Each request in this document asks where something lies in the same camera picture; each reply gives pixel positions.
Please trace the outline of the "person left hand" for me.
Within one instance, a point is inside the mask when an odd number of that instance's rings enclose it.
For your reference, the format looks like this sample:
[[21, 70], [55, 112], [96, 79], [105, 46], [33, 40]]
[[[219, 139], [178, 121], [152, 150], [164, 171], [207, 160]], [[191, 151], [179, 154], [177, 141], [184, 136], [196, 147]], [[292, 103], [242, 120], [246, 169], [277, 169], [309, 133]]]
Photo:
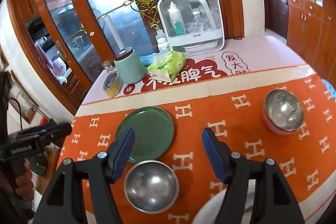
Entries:
[[0, 184], [7, 194], [13, 194], [15, 192], [18, 196], [22, 197], [25, 201], [32, 201], [34, 199], [34, 184], [32, 181], [32, 172], [30, 162], [25, 160], [25, 172], [16, 178], [17, 187], [15, 190], [10, 186], [7, 178], [1, 174]]

